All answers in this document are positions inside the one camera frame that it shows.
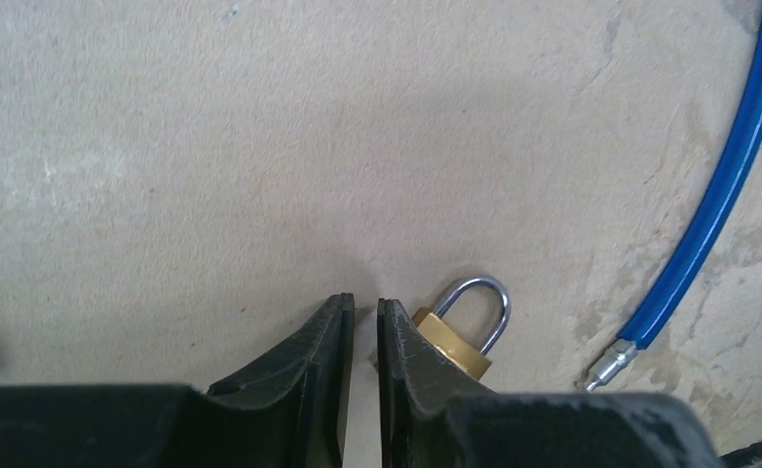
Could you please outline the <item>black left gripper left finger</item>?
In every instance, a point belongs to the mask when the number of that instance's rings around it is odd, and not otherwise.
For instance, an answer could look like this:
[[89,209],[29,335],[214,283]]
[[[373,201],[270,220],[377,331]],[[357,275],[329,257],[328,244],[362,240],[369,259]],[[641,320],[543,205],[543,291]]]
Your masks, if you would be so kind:
[[206,391],[186,384],[0,386],[0,467],[339,467],[355,301]]

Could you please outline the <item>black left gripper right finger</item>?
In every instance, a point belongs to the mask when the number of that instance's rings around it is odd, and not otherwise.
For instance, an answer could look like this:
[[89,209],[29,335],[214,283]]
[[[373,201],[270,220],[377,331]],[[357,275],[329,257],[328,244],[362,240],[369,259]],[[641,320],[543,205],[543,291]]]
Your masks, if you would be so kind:
[[464,374],[402,304],[377,307],[386,467],[718,467],[691,410],[656,393],[498,393]]

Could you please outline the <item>brass padlock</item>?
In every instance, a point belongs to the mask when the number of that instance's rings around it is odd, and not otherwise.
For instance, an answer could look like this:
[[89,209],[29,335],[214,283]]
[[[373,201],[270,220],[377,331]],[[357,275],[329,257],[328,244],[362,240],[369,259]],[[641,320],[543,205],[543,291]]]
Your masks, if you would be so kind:
[[433,304],[414,313],[412,322],[443,357],[480,380],[492,365],[488,353],[511,315],[508,289],[495,277],[479,274],[450,283]]

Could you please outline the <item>blue cable lock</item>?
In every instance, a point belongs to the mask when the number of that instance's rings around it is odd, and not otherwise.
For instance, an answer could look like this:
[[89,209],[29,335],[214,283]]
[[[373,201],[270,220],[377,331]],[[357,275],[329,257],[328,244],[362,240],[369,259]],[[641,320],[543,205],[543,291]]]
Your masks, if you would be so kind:
[[703,267],[734,208],[762,143],[762,15],[743,94],[720,159],[673,254],[581,388],[608,385],[657,338]]

